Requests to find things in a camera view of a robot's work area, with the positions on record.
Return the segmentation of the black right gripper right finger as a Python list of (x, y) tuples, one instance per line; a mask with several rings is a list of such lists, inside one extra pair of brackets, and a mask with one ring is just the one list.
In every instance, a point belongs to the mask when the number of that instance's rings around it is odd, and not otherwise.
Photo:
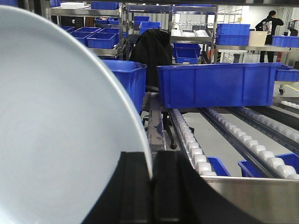
[(216, 192), (182, 152), (158, 151), (153, 165), (156, 224), (258, 224)]

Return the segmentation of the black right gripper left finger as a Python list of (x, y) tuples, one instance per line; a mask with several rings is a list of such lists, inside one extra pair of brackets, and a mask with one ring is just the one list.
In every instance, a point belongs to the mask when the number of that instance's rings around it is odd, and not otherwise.
[(122, 152), (115, 172), (84, 224), (151, 223), (150, 177), (142, 152)]

